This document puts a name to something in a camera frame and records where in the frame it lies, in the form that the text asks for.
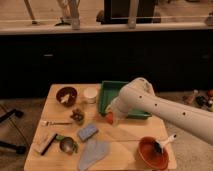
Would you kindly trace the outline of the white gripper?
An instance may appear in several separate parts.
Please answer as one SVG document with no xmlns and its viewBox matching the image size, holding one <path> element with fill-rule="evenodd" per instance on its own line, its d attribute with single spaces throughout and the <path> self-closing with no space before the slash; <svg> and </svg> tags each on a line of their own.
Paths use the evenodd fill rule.
<svg viewBox="0 0 213 171">
<path fill-rule="evenodd" d="M 125 119 L 128 116 L 127 113 L 114 113 L 111 109 L 108 109 L 106 111 L 106 115 L 108 113 L 113 113 L 113 124 L 111 124 L 111 125 L 117 125 L 120 120 L 123 120 L 123 119 Z"/>
</svg>

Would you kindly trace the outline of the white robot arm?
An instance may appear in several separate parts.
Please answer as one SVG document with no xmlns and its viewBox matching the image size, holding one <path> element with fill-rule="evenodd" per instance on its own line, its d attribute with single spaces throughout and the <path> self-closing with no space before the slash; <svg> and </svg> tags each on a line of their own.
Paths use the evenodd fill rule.
<svg viewBox="0 0 213 171">
<path fill-rule="evenodd" d="M 118 120 L 126 118 L 131 109 L 154 114 L 213 145 L 212 112 L 157 97 L 152 84 L 142 77 L 124 85 L 106 111 Z"/>
</svg>

